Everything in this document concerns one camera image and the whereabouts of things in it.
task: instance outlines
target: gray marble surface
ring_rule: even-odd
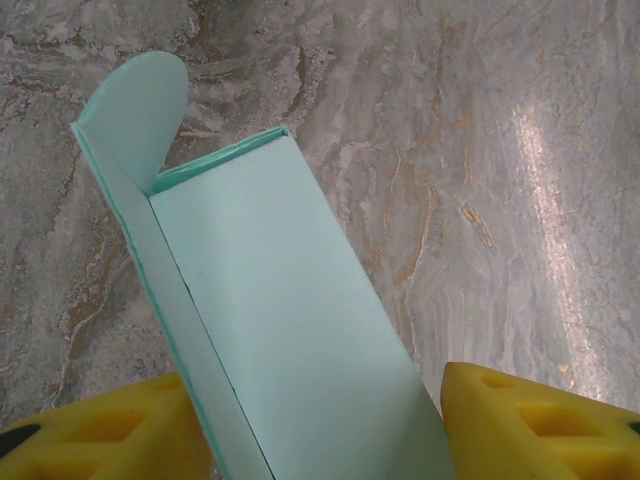
[[[189,65],[169,164],[288,124],[429,392],[465,360],[640,410],[634,0],[5,0],[0,425],[173,368],[69,122]]]

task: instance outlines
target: paper box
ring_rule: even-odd
[[[187,72],[118,68],[73,131],[227,480],[446,480],[441,419],[286,128],[159,173]]]

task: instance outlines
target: light blue paper box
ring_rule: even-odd
[[[159,173],[187,73],[152,52],[72,125],[228,480],[446,480],[441,419],[290,132]]]

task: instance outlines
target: mint green cardstock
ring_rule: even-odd
[[[286,128],[160,173],[187,75],[151,52],[72,128],[227,480],[447,480],[442,421]]]

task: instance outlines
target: marble floor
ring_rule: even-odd
[[[640,3],[5,0],[0,426],[173,368],[68,128],[149,49],[169,164],[282,123],[429,392],[465,360],[640,410]]]

